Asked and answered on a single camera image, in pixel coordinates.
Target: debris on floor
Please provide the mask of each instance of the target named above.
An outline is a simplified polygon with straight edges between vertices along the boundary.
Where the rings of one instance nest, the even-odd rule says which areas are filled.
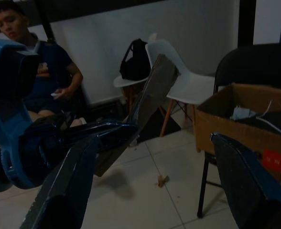
[[[169,176],[163,177],[162,175],[158,176],[158,186],[163,187],[168,181],[169,181]]]

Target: tile floor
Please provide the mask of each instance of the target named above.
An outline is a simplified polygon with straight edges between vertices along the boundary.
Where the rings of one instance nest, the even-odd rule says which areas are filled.
[[[195,150],[192,124],[172,115],[180,132],[128,148],[101,178],[95,177],[83,229],[237,229],[223,190],[208,186],[205,217],[196,216],[204,155]],[[157,186],[159,174],[170,181]],[[209,167],[208,178],[218,182]],[[0,229],[20,226],[38,188],[0,193]]]

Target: person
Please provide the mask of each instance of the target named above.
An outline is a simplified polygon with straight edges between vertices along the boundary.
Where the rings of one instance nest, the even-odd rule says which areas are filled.
[[[24,44],[40,55],[33,91],[24,98],[33,121],[70,110],[69,100],[80,87],[82,73],[59,45],[38,40],[28,30],[29,19],[22,8],[10,0],[0,0],[0,31],[9,39]],[[84,124],[83,118],[72,126]]]

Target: black backpack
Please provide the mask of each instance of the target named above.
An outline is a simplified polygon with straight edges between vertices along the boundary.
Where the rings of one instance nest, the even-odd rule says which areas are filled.
[[[137,81],[149,76],[151,67],[145,49],[146,44],[141,39],[137,39],[130,44],[120,65],[119,72],[123,79]],[[133,57],[126,60],[130,51],[132,51]]]

